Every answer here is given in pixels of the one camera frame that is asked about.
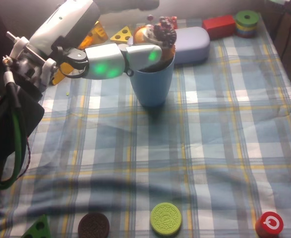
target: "table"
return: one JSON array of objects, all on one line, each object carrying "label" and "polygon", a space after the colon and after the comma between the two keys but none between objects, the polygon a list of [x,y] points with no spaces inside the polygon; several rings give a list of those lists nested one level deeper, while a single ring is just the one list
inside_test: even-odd
[{"label": "table", "polygon": [[171,202],[180,238],[255,238],[265,211],[291,238],[291,85],[262,21],[256,38],[212,41],[204,64],[177,66],[161,109],[141,107],[126,75],[65,79],[41,103],[30,168],[0,193],[0,237],[47,214],[52,237],[75,238],[92,211],[111,238],[157,237],[150,211]]}]

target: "green cable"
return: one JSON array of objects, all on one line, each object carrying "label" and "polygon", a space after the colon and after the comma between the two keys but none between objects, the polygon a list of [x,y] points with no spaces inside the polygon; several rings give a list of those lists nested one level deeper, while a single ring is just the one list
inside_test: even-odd
[{"label": "green cable", "polygon": [[15,146],[15,161],[12,176],[5,181],[0,181],[0,190],[9,188],[15,181],[20,172],[21,157],[22,157],[22,146],[21,146],[21,132],[18,122],[17,112],[12,109],[12,119],[14,127],[14,146]]}]

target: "plaid tablecloth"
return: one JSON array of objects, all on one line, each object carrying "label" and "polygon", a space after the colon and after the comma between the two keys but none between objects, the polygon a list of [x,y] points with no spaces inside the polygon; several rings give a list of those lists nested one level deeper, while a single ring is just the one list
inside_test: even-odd
[{"label": "plaid tablecloth", "polygon": [[88,212],[108,217],[110,238],[157,237],[150,212],[171,202],[179,238],[255,238],[265,211],[291,238],[291,85],[262,22],[256,38],[212,41],[204,64],[175,67],[161,110],[140,106],[126,75],[65,79],[41,103],[30,168],[0,193],[0,237],[46,214],[52,237],[75,238]]}]

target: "robotic hand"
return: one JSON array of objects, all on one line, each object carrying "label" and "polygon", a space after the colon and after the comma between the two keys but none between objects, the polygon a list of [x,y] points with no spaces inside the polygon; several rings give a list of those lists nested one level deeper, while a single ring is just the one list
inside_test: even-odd
[{"label": "robotic hand", "polygon": [[99,6],[103,13],[107,13],[137,7],[152,9],[158,7],[159,2],[123,0],[109,4],[108,0],[97,0],[97,4],[92,0],[67,0],[29,41],[8,32],[7,36],[14,42],[8,60],[13,64],[16,62],[16,72],[43,92],[63,62],[81,71],[76,75],[65,75],[67,77],[106,79],[123,72],[132,75],[134,70],[149,67],[160,60],[161,48],[151,44],[131,47],[103,44],[83,51],[76,49],[99,19]]},{"label": "robotic hand", "polygon": [[162,50],[156,45],[104,44],[76,49],[94,27],[100,14],[125,9],[151,10],[159,0],[67,0],[27,40],[7,32],[14,42],[9,56],[3,57],[6,94],[0,95],[0,162],[15,151],[11,178],[0,181],[0,189],[18,178],[24,161],[27,137],[43,117],[37,103],[54,73],[63,62],[79,70],[72,78],[113,78],[157,63]]}]

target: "green triangular toy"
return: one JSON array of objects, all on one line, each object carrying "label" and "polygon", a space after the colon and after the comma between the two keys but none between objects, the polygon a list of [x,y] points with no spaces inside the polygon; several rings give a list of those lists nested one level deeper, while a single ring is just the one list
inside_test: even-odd
[{"label": "green triangular toy", "polygon": [[21,238],[51,238],[46,215],[42,215]]}]

